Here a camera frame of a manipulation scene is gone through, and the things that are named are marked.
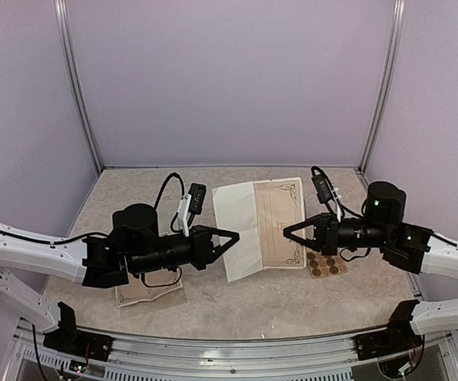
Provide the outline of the beige letter with border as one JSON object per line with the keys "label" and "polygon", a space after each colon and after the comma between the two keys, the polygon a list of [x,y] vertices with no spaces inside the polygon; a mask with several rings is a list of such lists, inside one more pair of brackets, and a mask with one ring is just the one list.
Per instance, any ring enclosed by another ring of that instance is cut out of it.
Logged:
{"label": "beige letter with border", "polygon": [[303,269],[306,250],[283,230],[306,219],[302,180],[268,179],[236,183],[212,190],[219,229],[240,240],[222,258],[232,283],[267,269]]}

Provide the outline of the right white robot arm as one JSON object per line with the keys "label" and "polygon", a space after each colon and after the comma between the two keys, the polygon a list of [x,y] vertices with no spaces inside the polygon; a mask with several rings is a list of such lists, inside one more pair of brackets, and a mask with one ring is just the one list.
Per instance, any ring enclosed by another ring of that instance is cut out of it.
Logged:
{"label": "right white robot arm", "polygon": [[[283,235],[324,256],[343,249],[380,251],[391,266],[411,274],[458,279],[458,241],[403,222],[406,193],[384,181],[368,186],[360,217],[339,219],[318,214],[283,230]],[[382,332],[380,344],[397,352],[411,337],[458,329],[458,298],[439,302],[400,302]]]}

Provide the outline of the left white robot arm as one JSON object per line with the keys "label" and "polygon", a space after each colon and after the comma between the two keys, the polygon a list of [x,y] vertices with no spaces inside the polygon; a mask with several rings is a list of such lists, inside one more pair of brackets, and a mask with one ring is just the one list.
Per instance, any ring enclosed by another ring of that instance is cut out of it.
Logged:
{"label": "left white robot arm", "polygon": [[154,271],[177,272],[185,264],[204,270],[240,240],[236,232],[204,225],[161,236],[156,210],[142,203],[115,212],[112,221],[110,234],[84,233],[72,238],[47,237],[0,222],[0,303],[36,330],[54,332],[66,351],[80,352],[86,337],[76,328],[73,309],[46,301],[12,275],[13,269],[108,289],[128,284],[130,276],[144,279]]}

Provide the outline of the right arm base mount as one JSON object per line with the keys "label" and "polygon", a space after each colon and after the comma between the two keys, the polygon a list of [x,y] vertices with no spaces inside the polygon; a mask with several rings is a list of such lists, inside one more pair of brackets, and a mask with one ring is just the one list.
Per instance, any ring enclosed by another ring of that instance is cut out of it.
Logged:
{"label": "right arm base mount", "polygon": [[356,335],[354,343],[358,360],[389,356],[422,346],[423,336],[416,334],[410,324],[412,313],[418,304],[416,299],[400,302],[385,329]]}

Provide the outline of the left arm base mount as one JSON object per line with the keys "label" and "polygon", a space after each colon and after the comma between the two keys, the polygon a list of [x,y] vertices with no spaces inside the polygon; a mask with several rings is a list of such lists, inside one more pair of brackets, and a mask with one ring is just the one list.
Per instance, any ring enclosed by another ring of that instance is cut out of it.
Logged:
{"label": "left arm base mount", "polygon": [[114,339],[104,334],[79,329],[75,311],[64,302],[59,302],[58,307],[59,323],[53,331],[44,335],[44,347],[83,357],[85,360],[107,362]]}

